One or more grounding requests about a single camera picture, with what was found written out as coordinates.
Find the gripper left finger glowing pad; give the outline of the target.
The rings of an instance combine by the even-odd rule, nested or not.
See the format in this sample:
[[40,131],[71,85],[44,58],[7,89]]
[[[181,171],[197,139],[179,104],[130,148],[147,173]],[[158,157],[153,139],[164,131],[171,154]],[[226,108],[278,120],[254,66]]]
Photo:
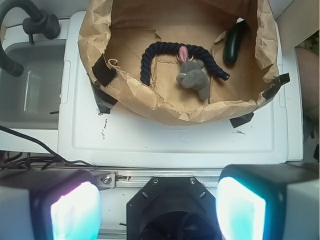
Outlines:
[[101,194],[87,170],[0,173],[2,240],[95,240],[101,220]]

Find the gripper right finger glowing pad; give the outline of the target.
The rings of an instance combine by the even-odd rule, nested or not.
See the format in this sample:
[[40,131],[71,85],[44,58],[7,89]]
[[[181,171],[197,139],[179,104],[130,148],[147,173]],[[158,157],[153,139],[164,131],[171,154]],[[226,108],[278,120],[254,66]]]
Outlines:
[[227,240],[318,240],[320,166],[230,164],[220,174],[215,208]]

